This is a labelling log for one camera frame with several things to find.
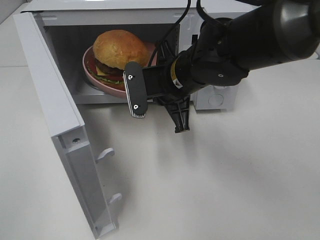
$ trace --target burger patty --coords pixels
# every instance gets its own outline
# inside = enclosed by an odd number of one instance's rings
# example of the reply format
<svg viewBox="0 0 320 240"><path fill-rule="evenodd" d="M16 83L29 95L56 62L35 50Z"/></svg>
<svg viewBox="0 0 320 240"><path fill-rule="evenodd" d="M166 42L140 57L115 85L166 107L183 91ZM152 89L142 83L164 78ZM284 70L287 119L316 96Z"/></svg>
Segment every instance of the burger patty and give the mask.
<svg viewBox="0 0 320 240"><path fill-rule="evenodd" d="M110 74L110 75L114 75L114 76L122 76L123 74L123 70L116 68L116 67L109 67L105 64L103 64L102 62L100 62L98 59L94 59L95 60L95 65L105 74Z"/></svg>

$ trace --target screw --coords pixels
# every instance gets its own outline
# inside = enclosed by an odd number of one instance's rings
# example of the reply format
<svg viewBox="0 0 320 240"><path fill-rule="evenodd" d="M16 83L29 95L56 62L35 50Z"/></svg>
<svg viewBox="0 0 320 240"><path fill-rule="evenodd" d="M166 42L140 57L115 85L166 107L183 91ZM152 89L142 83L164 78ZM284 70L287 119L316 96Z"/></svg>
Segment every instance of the screw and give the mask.
<svg viewBox="0 0 320 240"><path fill-rule="evenodd" d="M73 144L78 144L81 142L81 140L80 140L80 138L75 138L75 139L73 139L72 142L73 142Z"/></svg>

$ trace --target cheese slice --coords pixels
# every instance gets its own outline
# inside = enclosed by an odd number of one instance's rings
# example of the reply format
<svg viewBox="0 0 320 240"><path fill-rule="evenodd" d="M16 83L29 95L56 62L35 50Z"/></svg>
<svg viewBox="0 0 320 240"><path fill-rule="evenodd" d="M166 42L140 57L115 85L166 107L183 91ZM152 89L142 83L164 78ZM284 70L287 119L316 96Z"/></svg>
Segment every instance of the cheese slice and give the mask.
<svg viewBox="0 0 320 240"><path fill-rule="evenodd" d="M107 74L105 74L103 71L101 71L97 66L95 66L96 69L96 74L98 76L108 76Z"/></svg>

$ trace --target open microwave door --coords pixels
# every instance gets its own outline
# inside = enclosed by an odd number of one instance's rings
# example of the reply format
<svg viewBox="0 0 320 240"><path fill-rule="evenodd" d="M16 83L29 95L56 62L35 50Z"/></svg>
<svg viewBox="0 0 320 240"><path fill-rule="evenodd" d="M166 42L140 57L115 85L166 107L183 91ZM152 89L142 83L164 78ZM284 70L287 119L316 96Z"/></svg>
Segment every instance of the open microwave door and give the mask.
<svg viewBox="0 0 320 240"><path fill-rule="evenodd" d="M30 12L14 21L53 144L97 239L116 228L104 197L85 123L49 51L41 19ZM112 149L105 150L103 158Z"/></svg>

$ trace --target sesame-free bun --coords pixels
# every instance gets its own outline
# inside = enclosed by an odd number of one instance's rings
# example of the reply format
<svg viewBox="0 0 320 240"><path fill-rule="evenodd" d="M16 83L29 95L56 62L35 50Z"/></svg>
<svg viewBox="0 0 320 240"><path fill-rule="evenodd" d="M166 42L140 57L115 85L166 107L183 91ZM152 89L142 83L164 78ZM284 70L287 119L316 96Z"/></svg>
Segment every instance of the sesame-free bun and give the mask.
<svg viewBox="0 0 320 240"><path fill-rule="evenodd" d="M99 62L121 70L131 61L144 67L150 57L145 44L125 30L111 30L99 35L93 44L93 52Z"/></svg>

